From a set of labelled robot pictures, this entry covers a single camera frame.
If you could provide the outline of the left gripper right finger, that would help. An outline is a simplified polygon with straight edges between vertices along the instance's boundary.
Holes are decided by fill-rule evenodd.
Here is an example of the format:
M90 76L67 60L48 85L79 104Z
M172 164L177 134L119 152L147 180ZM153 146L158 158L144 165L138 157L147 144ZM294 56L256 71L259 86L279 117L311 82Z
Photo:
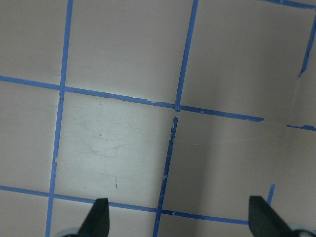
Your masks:
M261 196L250 196L248 226L254 237L298 237Z

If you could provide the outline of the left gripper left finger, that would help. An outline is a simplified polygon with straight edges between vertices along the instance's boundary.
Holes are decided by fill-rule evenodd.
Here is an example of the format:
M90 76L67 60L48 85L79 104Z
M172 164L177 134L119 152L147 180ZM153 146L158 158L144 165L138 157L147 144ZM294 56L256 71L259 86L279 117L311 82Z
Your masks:
M109 202L107 198L95 200L79 228L77 237L107 237L110 231Z

